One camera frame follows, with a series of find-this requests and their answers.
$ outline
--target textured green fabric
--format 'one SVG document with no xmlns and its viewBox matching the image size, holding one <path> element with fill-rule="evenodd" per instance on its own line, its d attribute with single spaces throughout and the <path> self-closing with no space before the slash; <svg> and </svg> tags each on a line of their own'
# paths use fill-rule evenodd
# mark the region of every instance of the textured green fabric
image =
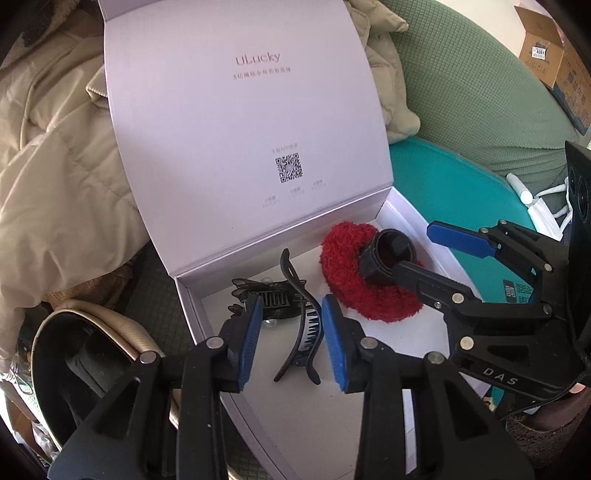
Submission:
<svg viewBox="0 0 591 480">
<path fill-rule="evenodd" d="M 478 230 L 505 219 L 534 228 L 507 183 L 464 158 L 420 138 L 391 145 L 390 158 L 394 186 L 427 222 L 440 220 Z M 453 253 L 486 301 L 505 301 L 504 280 L 525 284 L 493 258 Z"/>
<path fill-rule="evenodd" d="M 382 0 L 408 21 L 392 34 L 418 136 L 536 193 L 564 180 L 565 140 L 577 141 L 542 83 L 500 42 L 436 0 Z"/>
</svg>

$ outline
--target white box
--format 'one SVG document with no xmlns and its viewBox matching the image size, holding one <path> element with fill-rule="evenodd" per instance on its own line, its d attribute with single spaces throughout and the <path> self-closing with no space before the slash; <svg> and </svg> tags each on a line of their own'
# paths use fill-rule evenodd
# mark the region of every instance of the white box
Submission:
<svg viewBox="0 0 591 480">
<path fill-rule="evenodd" d="M 101 0 L 101 7 L 119 150 L 196 342 L 229 317 L 231 279 L 282 280 L 285 247 L 321 300 L 328 289 L 318 245 L 344 220 L 406 232 L 427 268 L 473 287 L 391 188 L 381 107 L 342 0 Z M 299 164 L 288 157 L 295 153 Z M 302 175 L 281 181 L 283 157 Z M 447 353 L 434 310 L 390 325 L 360 320 L 399 352 Z M 297 326 L 294 319 L 261 332 L 250 382 L 243 394 L 225 394 L 224 405 L 276 480 L 352 478 L 362 397 L 339 392 L 325 347 L 315 361 L 320 386 L 302 369 L 272 381 Z M 405 414 L 411 466 L 409 402 Z"/>
</svg>

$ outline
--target qr code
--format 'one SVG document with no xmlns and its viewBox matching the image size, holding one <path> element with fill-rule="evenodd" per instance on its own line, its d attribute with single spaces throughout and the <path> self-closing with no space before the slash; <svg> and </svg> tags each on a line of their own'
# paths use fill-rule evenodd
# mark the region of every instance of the qr code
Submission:
<svg viewBox="0 0 591 480">
<path fill-rule="evenodd" d="M 281 183 L 299 179 L 304 174 L 301 170 L 299 153 L 291 153 L 285 157 L 276 158 L 275 163 L 277 163 Z"/>
</svg>

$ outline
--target red fluffy ring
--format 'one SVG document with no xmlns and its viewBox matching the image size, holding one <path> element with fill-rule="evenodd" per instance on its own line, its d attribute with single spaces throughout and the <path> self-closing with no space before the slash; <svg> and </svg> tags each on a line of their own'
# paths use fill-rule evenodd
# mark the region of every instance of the red fluffy ring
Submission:
<svg viewBox="0 0 591 480">
<path fill-rule="evenodd" d="M 423 304 L 402 287 L 370 285 L 359 274 L 359 254 L 377 231 L 367 223 L 335 225 L 322 240 L 320 265 L 330 291 L 347 308 L 369 320 L 398 322 L 416 314 Z"/>
</svg>

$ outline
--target teal surface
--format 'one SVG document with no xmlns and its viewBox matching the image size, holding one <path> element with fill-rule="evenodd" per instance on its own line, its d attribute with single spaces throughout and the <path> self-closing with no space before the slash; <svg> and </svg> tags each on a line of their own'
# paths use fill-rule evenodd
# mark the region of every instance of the teal surface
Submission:
<svg viewBox="0 0 591 480">
<path fill-rule="evenodd" d="M 394 186 L 425 217 L 471 230 L 505 219 L 533 229 L 525 206 L 499 177 L 419 138 L 390 146 Z M 453 251 L 485 301 L 505 301 L 503 280 L 523 284 L 494 258 Z"/>
</svg>

